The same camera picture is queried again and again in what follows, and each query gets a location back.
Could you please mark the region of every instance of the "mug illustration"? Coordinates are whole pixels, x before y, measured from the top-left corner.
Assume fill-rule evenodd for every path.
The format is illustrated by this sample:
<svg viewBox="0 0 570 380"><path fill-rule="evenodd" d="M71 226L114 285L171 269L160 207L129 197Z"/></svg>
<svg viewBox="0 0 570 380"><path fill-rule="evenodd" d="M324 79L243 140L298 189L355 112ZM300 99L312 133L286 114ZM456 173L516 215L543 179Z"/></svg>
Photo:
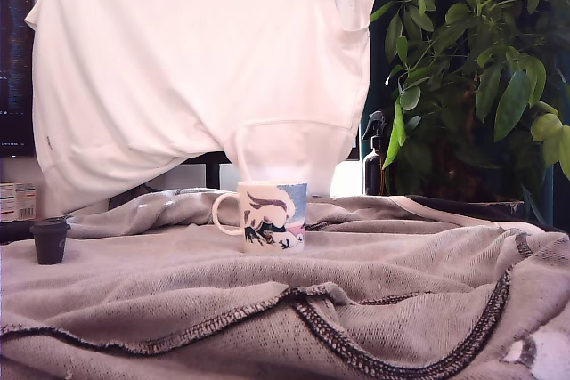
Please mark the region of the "mug illustration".
<svg viewBox="0 0 570 380"><path fill-rule="evenodd" d="M306 185L276 186L272 198L257 198L247 192L243 209L245 239L261 246L289 249L305 240Z"/></svg>

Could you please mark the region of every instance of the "small black cup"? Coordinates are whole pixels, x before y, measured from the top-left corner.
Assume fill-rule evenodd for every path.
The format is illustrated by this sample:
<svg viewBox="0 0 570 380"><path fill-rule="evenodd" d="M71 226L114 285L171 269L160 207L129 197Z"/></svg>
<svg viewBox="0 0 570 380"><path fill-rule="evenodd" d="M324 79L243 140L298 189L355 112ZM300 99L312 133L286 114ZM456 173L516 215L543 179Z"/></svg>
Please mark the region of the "small black cup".
<svg viewBox="0 0 570 380"><path fill-rule="evenodd" d="M70 228L65 218L51 218L36 222L29 229L34 234L38 264L61 263Z"/></svg>

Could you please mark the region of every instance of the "dark seam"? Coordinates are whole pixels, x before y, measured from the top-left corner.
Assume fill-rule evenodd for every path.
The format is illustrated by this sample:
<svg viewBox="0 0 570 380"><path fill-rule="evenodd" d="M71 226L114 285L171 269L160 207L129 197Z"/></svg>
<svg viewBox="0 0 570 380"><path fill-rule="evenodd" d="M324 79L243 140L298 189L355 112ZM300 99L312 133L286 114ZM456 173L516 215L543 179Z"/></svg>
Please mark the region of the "dark seam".
<svg viewBox="0 0 570 380"><path fill-rule="evenodd" d="M515 236L515 244L517 244L517 250L521 257L528 258L533 255L533 250L528 246L527 233L518 233Z"/></svg>
<svg viewBox="0 0 570 380"><path fill-rule="evenodd" d="M342 224L342 222L318 222L316 224L307 224L306 231L321 231L330 226L336 226Z"/></svg>
<svg viewBox="0 0 570 380"><path fill-rule="evenodd" d="M323 286L313 287L311 290L289 288L273 298L227 311L183 331L159 339L150 339L136 343L123 343L120 341L94 343L57 327L24 327L22 325L2 326L0 328L0 342L29 336L50 336L64 343L98 352L118 353L135 357L158 356L219 334L233 325L273 309L285 300L302 298L303 296L323 296L334 300L327 288Z"/></svg>
<svg viewBox="0 0 570 380"><path fill-rule="evenodd" d="M497 281L489 301L467 338L438 362L419 368L397 367L363 350L345 332L338 331L306 301L294 302L294 309L309 330L350 367L383 380L443 380L455 376L483 349L501 319L509 298L510 271Z"/></svg>
<svg viewBox="0 0 570 380"><path fill-rule="evenodd" d="M358 302L361 306L389 306L392 304L398 304L409 298L419 297L420 295L432 294L430 291L425 293L409 293L404 295L389 295L387 297L379 298L378 300L364 300Z"/></svg>

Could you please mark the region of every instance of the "white sheet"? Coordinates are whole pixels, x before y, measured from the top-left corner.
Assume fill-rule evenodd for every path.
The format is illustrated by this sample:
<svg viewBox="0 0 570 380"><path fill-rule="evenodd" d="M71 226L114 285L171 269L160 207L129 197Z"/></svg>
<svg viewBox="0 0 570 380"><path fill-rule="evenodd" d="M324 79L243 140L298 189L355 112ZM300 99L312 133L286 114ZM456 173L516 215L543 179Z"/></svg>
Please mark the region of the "white sheet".
<svg viewBox="0 0 570 380"><path fill-rule="evenodd" d="M374 0L39 0L37 156L63 212L225 150L328 194L370 80Z"/></svg>

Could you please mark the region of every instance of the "black lid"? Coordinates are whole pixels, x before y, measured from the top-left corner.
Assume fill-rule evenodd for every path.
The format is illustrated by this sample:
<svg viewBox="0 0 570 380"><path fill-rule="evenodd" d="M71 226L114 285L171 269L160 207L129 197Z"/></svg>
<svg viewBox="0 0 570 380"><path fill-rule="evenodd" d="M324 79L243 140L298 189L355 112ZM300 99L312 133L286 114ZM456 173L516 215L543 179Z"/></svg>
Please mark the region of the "black lid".
<svg viewBox="0 0 570 380"><path fill-rule="evenodd" d="M36 233L62 233L71 229L65 220L65 217L58 218L48 218L47 220L42 220L41 222L35 222L29 231Z"/></svg>

